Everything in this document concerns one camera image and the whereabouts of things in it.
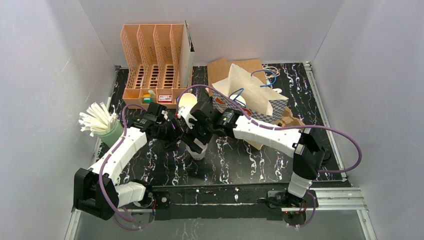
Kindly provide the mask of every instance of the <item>table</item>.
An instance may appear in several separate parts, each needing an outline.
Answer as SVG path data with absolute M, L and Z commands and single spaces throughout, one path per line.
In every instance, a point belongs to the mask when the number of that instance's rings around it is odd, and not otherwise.
M 268 64 L 280 69 L 280 76 L 273 88 L 282 89 L 288 97 L 287 106 L 293 116 L 306 125 L 323 125 L 323 119 L 314 97 L 311 84 L 302 63 Z M 116 108 L 120 113 L 125 106 L 122 96 L 128 78 L 128 69 L 117 71 L 116 83 L 109 111 Z M 192 84 L 208 84 L 206 66 L 193 67 Z M 204 88 L 192 92 L 199 101 L 208 101 Z M 129 116 L 140 114 L 140 110 L 129 110 Z M 325 131 L 320 130 L 324 146 L 331 151 L 331 159 L 324 166 L 327 170 L 338 170 L 335 154 Z M 109 148 L 101 144 L 98 158 Z M 215 184 L 257 184 L 287 183 L 292 175 L 293 159 L 276 149 L 263 146 L 257 150 L 243 140 L 214 136 L 208 145 L 203 160 L 194 160 L 186 151 L 184 143 L 179 150 L 166 152 L 153 139 L 132 158 L 120 174 L 120 184 L 133 179 L 144 180 L 153 186 L 215 185 Z M 320 175 L 318 181 L 342 180 L 341 174 Z

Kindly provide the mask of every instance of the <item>cardboard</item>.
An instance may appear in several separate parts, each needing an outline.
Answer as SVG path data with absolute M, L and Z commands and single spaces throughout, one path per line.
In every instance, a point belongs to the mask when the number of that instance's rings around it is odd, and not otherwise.
M 227 61 L 227 59 L 223 57 L 207 65 L 208 85 L 212 86 L 212 84 L 228 78 L 231 64 L 235 64 L 249 73 L 263 69 L 262 62 L 260 59 Z M 264 72 L 257 72 L 253 74 L 253 76 L 257 77 L 263 84 L 267 84 L 267 78 Z

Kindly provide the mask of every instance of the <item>small box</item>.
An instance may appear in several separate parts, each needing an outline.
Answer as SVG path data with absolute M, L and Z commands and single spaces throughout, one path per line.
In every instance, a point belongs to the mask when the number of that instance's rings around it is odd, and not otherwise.
M 159 95 L 158 103 L 172 103 L 172 95 Z

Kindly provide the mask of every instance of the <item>gray floor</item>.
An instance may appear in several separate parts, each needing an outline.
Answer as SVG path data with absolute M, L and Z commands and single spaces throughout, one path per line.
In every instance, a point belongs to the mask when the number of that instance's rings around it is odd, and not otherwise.
M 148 214 L 137 218 L 147 223 Z M 309 225 L 296 231 L 294 228 L 273 224 L 265 219 L 174 219 L 154 221 L 142 231 L 119 228 L 112 219 L 101 220 L 82 213 L 75 236 L 77 240 L 109 239 L 182 239 L 182 240 L 364 240 L 357 212 L 317 211 Z

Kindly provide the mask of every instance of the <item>white wall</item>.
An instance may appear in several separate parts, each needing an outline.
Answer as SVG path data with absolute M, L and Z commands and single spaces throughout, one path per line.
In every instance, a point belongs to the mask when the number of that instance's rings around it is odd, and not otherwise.
M 332 127 L 351 134 L 378 239 L 423 239 L 424 2 L 348 0 L 312 67 Z M 338 139 L 346 165 L 356 152 Z
M 314 59 L 342 0 L 79 0 L 115 65 L 127 66 L 124 24 L 189 24 L 195 65 Z
M 0 239 L 63 239 L 95 139 L 79 112 L 115 69 L 78 0 L 0 1 Z

